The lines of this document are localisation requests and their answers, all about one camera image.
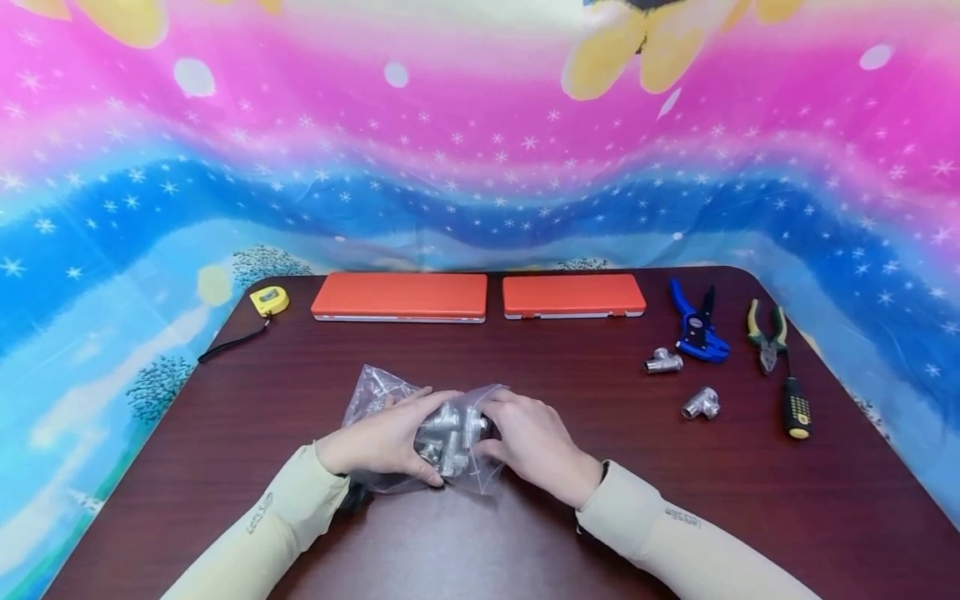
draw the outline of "yellow tape measure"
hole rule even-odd
[[[290,305],[287,291],[277,285],[253,292],[250,294],[250,301],[263,318],[281,313]]]

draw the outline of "orange plastic box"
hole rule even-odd
[[[317,321],[483,323],[487,276],[331,273],[310,311]]]
[[[556,275],[505,277],[507,319],[639,317],[647,309],[634,276]]]

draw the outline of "black wrist strap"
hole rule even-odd
[[[344,496],[340,506],[337,507],[337,515],[355,515],[364,506],[373,500],[373,494],[367,486],[351,481],[347,489],[347,495]]]
[[[259,329],[257,329],[257,330],[254,331],[253,333],[248,333],[247,335],[243,336],[242,338],[237,338],[237,339],[235,339],[235,340],[230,340],[229,342],[223,342],[220,346],[214,346],[213,348],[211,348],[211,349],[207,350],[206,352],[204,352],[203,354],[201,354],[200,357],[197,358],[197,362],[200,363],[200,364],[203,364],[203,363],[205,363],[206,361],[208,361],[208,360],[210,360],[211,358],[213,358],[214,356],[216,356],[217,354],[219,354],[220,352],[223,352],[224,350],[229,350],[229,349],[231,349],[231,348],[236,348],[237,346],[240,346],[240,345],[243,344],[244,342],[248,342],[248,341],[252,340],[253,338],[255,338],[255,337],[257,337],[257,336],[262,335],[263,333],[265,333],[265,332],[267,331],[267,325],[270,324],[270,319],[271,319],[272,317],[273,317],[273,315],[271,315],[271,314],[268,313],[268,314],[267,314],[267,320],[263,322],[263,326],[262,326],[262,327],[260,327]]]

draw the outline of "chrome pipe fitting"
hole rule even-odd
[[[420,425],[414,449],[444,479],[459,477],[470,463],[470,450],[491,430],[491,421],[475,406],[458,409],[446,403]]]
[[[659,372],[675,372],[684,367],[684,360],[679,354],[671,354],[666,348],[654,350],[654,357],[643,363],[643,370],[648,375]]]
[[[720,413],[720,396],[713,391],[713,388],[704,388],[684,404],[680,413],[687,420],[694,420],[698,415],[712,420]]]

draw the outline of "screwdriver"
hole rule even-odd
[[[789,350],[786,351],[786,383],[783,385],[780,409],[783,412],[783,428],[787,435],[795,440],[806,440],[810,437],[813,422],[810,418],[810,403],[804,397],[800,381],[793,376]]]

